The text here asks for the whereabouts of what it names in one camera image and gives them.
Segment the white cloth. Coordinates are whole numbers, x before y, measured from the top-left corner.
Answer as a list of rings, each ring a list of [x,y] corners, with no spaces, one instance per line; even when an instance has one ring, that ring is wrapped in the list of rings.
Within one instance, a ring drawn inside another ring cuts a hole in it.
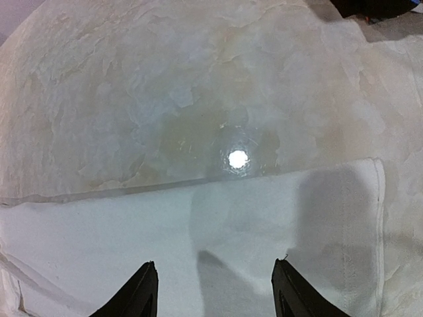
[[[280,176],[1,209],[1,315],[88,316],[145,262],[160,316],[273,316],[288,262],[351,316],[378,316],[378,159]]]

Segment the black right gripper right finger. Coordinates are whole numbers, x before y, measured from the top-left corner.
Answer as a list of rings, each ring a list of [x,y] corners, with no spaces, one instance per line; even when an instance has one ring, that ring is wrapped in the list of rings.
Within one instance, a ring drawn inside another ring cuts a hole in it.
[[[337,316],[337,307],[287,260],[275,261],[271,282],[276,316]]]

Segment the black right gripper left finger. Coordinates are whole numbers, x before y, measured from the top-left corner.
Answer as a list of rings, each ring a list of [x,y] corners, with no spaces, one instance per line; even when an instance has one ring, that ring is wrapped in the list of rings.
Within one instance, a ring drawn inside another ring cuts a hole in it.
[[[90,317],[156,317],[158,273],[145,262],[119,291]]]

